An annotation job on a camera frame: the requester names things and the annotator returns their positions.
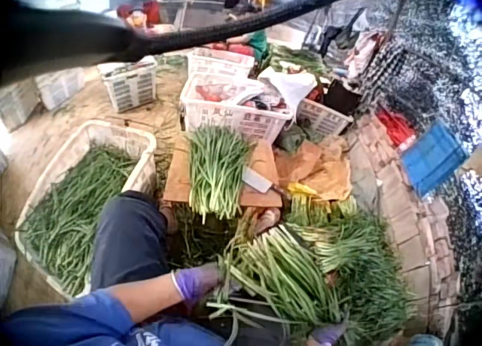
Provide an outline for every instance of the dark pants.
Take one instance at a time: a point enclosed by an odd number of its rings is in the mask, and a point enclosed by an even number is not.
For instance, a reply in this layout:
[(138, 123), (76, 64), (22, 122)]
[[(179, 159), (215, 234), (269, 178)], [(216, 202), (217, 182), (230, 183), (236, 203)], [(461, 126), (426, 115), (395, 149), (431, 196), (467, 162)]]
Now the dark pants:
[[(125, 191), (111, 199), (104, 206), (97, 226), (91, 274), (92, 290), (147, 280), (168, 273), (166, 227), (166, 217), (159, 213), (156, 202), (151, 197), (137, 191)], [(269, 308), (247, 304), (240, 306), (275, 316)], [(278, 323), (259, 321), (263, 329), (245, 327), (241, 323), (235, 344), (283, 344), (283, 332)], [(196, 322), (224, 338), (230, 335), (230, 317)]]
[(167, 220), (151, 197), (125, 191), (100, 214), (93, 251), (92, 290), (169, 272)]

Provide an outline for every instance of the purple glove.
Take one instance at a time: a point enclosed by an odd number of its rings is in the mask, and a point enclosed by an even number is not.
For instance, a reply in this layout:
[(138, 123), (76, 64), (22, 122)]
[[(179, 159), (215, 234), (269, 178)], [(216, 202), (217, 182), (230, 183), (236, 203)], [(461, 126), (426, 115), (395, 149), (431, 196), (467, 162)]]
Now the purple glove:
[(325, 327), (319, 327), (318, 329), (314, 329), (311, 337), (320, 345), (333, 345), (345, 333), (347, 327), (348, 313), (345, 314), (342, 323), (338, 323), (337, 325), (327, 325)]
[(197, 301), (221, 282), (216, 263), (179, 269), (172, 274), (175, 287), (185, 301)]

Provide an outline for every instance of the blue sleeve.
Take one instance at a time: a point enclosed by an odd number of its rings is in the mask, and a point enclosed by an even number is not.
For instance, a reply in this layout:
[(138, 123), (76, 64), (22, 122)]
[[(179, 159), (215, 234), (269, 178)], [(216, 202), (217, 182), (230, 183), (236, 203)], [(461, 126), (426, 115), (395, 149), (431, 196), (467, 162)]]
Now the blue sleeve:
[[(132, 329), (129, 312), (107, 290), (92, 292), (69, 305), (26, 308), (12, 314), (3, 332), (12, 344), (108, 344), (121, 342)], [(107, 343), (98, 342), (105, 338)]]

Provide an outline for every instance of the white cloth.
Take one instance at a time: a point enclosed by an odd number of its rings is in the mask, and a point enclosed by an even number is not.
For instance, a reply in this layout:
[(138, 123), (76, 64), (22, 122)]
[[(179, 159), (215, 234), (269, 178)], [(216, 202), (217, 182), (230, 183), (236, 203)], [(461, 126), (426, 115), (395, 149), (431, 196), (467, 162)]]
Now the white cloth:
[(358, 77), (367, 68), (380, 35), (378, 31), (360, 33), (355, 47), (348, 53), (345, 60), (345, 65), (348, 66), (348, 78)]
[(298, 105), (316, 86), (316, 77), (308, 72), (281, 73), (268, 67), (258, 76), (258, 80), (273, 85), (281, 94), (293, 116)]

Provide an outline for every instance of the kitchen knife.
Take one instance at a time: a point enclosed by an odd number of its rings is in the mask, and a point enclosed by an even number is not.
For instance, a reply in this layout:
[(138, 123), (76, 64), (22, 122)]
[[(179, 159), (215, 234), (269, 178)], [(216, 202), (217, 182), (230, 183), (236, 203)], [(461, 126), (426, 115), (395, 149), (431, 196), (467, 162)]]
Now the kitchen knife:
[(266, 193), (268, 190), (273, 189), (276, 193), (281, 195), (286, 200), (291, 200), (291, 195), (285, 191), (284, 189), (280, 188), (278, 185), (273, 184), (270, 180), (266, 179), (259, 173), (256, 173), (250, 167), (243, 168), (243, 181), (259, 191), (260, 193)]

